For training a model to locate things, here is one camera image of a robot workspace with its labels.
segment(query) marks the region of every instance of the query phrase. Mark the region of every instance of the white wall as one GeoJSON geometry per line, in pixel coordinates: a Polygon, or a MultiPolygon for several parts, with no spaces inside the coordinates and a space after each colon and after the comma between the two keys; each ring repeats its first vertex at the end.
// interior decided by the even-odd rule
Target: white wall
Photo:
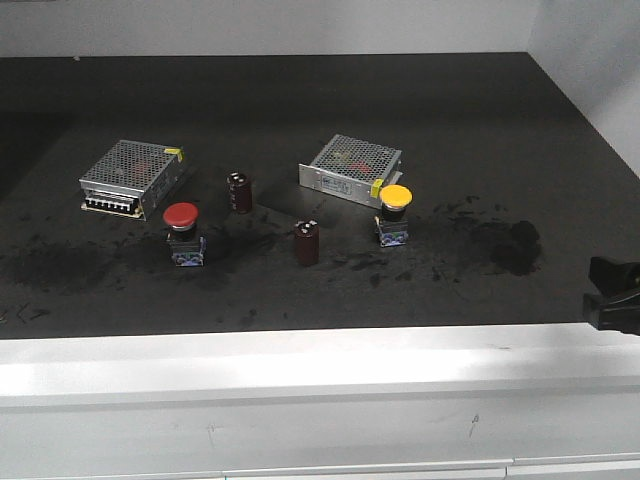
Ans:
{"type": "Polygon", "coordinates": [[[640,2],[543,0],[529,52],[640,175],[640,2]]]}
{"type": "Polygon", "coordinates": [[[538,0],[0,2],[0,56],[524,51],[538,0]]]}

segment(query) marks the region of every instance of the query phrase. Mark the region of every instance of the yellow button cap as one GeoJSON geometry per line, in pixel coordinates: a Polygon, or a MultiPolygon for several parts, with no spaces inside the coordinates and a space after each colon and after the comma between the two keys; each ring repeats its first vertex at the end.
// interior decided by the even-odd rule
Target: yellow button cap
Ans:
{"type": "Polygon", "coordinates": [[[411,203],[412,199],[413,195],[411,194],[411,190],[402,185],[387,185],[380,190],[380,200],[389,207],[406,207],[411,203]]]}

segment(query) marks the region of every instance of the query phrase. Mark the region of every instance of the black object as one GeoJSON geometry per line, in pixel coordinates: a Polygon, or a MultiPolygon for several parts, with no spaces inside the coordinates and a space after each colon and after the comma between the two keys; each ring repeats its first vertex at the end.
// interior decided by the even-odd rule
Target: black object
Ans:
{"type": "Polygon", "coordinates": [[[229,203],[236,213],[248,213],[253,207],[251,180],[244,173],[234,172],[227,177],[229,203]]]}
{"type": "Polygon", "coordinates": [[[640,263],[593,257],[589,279],[602,295],[583,296],[584,319],[598,330],[640,335],[640,263]]]}
{"type": "Polygon", "coordinates": [[[308,267],[320,260],[320,228],[315,220],[304,220],[296,223],[293,229],[294,251],[298,263],[308,267]]]}
{"type": "Polygon", "coordinates": [[[388,222],[399,222],[402,220],[402,217],[404,217],[404,212],[406,211],[406,207],[391,208],[383,203],[380,207],[380,216],[388,222]]]}

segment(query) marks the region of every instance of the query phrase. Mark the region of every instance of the yellow label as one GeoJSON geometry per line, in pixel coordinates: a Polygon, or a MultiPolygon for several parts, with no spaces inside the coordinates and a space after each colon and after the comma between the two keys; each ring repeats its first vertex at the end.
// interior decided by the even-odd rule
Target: yellow label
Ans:
{"type": "Polygon", "coordinates": [[[373,182],[373,184],[371,185],[371,196],[373,198],[378,198],[378,195],[380,194],[380,187],[383,183],[384,180],[382,178],[376,178],[376,180],[373,182]]]}
{"type": "Polygon", "coordinates": [[[184,153],[181,148],[165,148],[164,153],[170,153],[171,155],[178,155],[178,161],[184,160],[184,153]]]}

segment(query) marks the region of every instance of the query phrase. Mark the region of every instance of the yellow mushroom push button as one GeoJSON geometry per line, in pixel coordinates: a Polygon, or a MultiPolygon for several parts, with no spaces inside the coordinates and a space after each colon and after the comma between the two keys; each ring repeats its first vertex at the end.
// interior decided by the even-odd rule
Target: yellow mushroom push button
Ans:
{"type": "Polygon", "coordinates": [[[407,187],[403,187],[402,185],[387,185],[380,190],[382,218],[391,222],[400,220],[412,199],[413,195],[411,194],[411,190],[407,187]]]}
{"type": "Polygon", "coordinates": [[[403,218],[411,203],[411,190],[402,185],[388,185],[380,190],[380,214],[374,217],[381,247],[404,245],[409,239],[409,222],[403,218]]]}

